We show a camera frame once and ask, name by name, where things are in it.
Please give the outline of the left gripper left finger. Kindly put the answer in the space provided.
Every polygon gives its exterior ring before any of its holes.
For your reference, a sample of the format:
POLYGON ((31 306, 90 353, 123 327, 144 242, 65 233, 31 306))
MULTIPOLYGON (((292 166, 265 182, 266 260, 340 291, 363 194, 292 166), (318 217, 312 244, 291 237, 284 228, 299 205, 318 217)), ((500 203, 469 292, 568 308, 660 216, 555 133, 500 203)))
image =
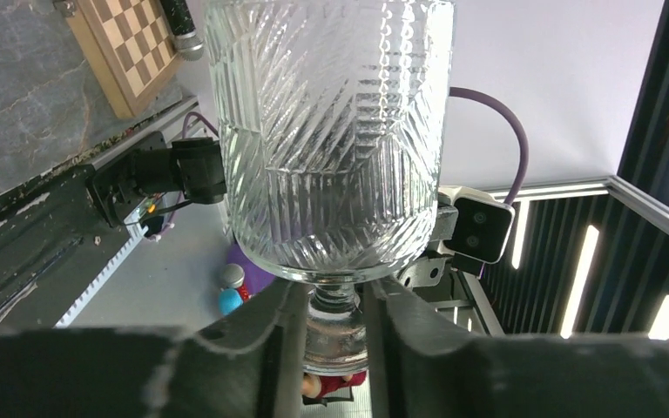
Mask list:
POLYGON ((0 332, 0 417, 296 417, 307 287, 276 280, 212 325, 0 332))

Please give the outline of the purple wedge object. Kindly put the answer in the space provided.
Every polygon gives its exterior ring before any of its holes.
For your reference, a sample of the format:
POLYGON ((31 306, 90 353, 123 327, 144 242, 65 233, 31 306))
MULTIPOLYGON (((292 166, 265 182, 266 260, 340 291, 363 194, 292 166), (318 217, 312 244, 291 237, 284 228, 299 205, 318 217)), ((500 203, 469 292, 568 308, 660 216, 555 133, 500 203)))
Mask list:
POLYGON ((275 276, 255 265, 242 251, 237 242, 229 246, 226 255, 227 264, 235 264, 242 268, 245 279, 244 285, 251 294, 257 294, 271 285, 275 276))

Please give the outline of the wooden chessboard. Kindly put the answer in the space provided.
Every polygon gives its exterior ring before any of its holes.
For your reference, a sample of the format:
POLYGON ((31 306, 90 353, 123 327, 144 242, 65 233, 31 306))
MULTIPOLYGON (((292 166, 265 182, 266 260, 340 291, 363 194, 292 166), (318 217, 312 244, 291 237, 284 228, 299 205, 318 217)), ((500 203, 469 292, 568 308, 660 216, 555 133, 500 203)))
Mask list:
POLYGON ((182 63, 159 1, 66 0, 53 6, 118 118, 145 111, 182 63))

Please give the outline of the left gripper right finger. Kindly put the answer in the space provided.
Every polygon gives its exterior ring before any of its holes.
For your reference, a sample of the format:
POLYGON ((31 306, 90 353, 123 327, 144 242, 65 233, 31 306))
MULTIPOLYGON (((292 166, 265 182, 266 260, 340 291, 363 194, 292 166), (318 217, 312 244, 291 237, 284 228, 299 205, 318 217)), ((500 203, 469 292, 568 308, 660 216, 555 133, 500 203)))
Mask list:
POLYGON ((669 417, 669 340, 474 334, 392 279, 363 303, 376 417, 669 417))

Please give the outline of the teal ball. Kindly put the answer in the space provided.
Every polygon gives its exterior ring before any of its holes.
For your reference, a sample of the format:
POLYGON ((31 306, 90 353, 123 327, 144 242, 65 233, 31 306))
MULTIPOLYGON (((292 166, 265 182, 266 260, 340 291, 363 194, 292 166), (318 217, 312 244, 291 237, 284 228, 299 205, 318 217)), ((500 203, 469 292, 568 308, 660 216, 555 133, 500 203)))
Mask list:
POLYGON ((222 290, 218 297, 219 310, 222 316, 227 316, 244 303, 240 293, 233 288, 222 290))

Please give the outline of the grey microphone head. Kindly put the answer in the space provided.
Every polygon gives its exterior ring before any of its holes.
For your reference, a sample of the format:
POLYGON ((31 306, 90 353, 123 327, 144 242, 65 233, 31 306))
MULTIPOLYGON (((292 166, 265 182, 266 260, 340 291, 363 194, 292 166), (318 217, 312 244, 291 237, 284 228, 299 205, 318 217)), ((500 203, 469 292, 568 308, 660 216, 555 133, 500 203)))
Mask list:
POLYGON ((220 280, 224 288, 238 289, 244 285, 245 271, 238 264, 227 264, 220 273, 220 280))

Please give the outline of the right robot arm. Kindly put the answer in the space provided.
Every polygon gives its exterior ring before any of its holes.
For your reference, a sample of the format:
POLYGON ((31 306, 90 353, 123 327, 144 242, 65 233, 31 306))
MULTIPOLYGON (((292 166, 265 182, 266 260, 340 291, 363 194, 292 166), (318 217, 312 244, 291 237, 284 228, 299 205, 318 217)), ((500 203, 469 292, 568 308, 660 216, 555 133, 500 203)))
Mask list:
POLYGON ((168 145, 154 131, 99 167, 86 186, 112 227, 123 226, 142 201, 169 192, 184 197, 181 206, 217 204, 226 194, 220 142, 189 138, 168 145))

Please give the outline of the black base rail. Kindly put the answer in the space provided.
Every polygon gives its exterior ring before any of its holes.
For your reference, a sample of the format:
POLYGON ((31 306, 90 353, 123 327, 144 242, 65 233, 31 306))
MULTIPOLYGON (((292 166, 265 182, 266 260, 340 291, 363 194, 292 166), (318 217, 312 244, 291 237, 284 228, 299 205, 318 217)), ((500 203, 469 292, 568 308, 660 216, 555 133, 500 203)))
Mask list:
POLYGON ((130 238, 131 223, 110 226, 87 190, 110 161, 75 165, 0 209, 0 327, 54 326, 130 238))

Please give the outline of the black bar on chessboard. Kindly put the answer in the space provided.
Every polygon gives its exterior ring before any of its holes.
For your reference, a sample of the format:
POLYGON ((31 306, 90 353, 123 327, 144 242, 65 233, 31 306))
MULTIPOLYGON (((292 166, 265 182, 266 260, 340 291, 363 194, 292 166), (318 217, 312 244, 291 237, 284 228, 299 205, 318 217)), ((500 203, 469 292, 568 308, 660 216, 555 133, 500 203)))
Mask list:
POLYGON ((159 4, 172 33, 174 49, 186 61, 200 60, 204 45, 186 0, 159 0, 159 4))

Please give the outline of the clear glass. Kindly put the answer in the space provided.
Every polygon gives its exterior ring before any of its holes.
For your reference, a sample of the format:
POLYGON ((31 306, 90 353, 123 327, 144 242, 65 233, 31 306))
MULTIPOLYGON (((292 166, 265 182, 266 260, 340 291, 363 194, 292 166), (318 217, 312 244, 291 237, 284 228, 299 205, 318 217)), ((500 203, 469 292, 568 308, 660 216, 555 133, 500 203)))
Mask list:
POLYGON ((211 1, 211 59, 233 236, 313 285, 303 367, 368 364, 357 283, 425 250, 449 95, 452 1, 211 1))

